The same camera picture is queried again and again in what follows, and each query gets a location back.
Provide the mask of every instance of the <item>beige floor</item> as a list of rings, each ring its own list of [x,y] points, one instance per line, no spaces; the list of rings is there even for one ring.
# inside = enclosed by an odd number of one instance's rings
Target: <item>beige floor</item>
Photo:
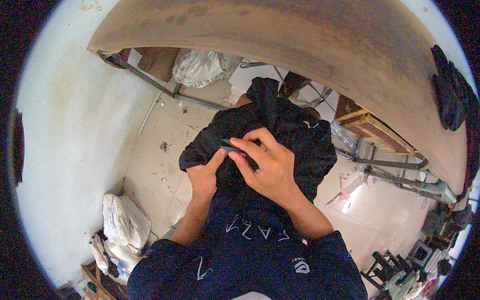
[[[225,92],[226,86],[228,82],[211,86],[215,95],[211,101],[223,103],[229,96]],[[150,241],[165,234],[169,226],[185,213],[192,187],[186,173],[179,170],[178,159],[185,146],[215,114],[196,105],[180,107],[168,96],[162,96],[160,102],[165,106],[157,104],[153,109],[137,139],[124,182],[126,193],[152,222],[155,235],[151,235]],[[163,143],[167,143],[166,149],[161,149]],[[387,156],[379,154],[382,159]],[[402,161],[404,156],[396,158]],[[339,174],[344,174],[348,185],[360,175],[360,171],[361,168],[354,163],[339,157],[318,187],[314,203],[342,233],[351,256],[362,270],[373,263],[374,251],[389,249],[393,254],[405,257],[420,237],[424,218],[435,201],[397,189],[384,181],[374,183],[370,178],[367,184],[351,194],[348,201],[336,200],[326,205],[340,192]],[[364,282],[371,297],[376,289]]]

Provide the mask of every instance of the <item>wall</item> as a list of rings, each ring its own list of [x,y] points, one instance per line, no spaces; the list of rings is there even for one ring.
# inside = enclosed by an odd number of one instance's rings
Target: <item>wall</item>
[[[19,210],[56,286],[93,259],[88,240],[102,228],[102,196],[125,174],[158,93],[86,50],[116,2],[62,2],[37,38],[19,87],[25,131]]]

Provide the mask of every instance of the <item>white logo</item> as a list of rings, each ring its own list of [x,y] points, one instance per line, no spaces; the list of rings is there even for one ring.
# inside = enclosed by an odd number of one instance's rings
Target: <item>white logo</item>
[[[295,265],[295,272],[307,274],[308,272],[310,272],[310,268],[308,267],[306,262],[300,261]]]

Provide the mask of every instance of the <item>navy blue shirt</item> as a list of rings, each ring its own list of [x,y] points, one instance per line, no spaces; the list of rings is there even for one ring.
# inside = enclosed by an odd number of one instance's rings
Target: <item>navy blue shirt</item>
[[[129,299],[367,299],[339,231],[302,242],[271,202],[212,200],[202,237],[186,247],[152,244],[128,280]]]

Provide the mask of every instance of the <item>wooden crate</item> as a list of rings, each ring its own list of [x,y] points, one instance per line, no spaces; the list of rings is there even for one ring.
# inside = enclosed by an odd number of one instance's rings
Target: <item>wooden crate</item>
[[[387,153],[414,155],[415,149],[372,113],[340,95],[335,120],[354,134]]]

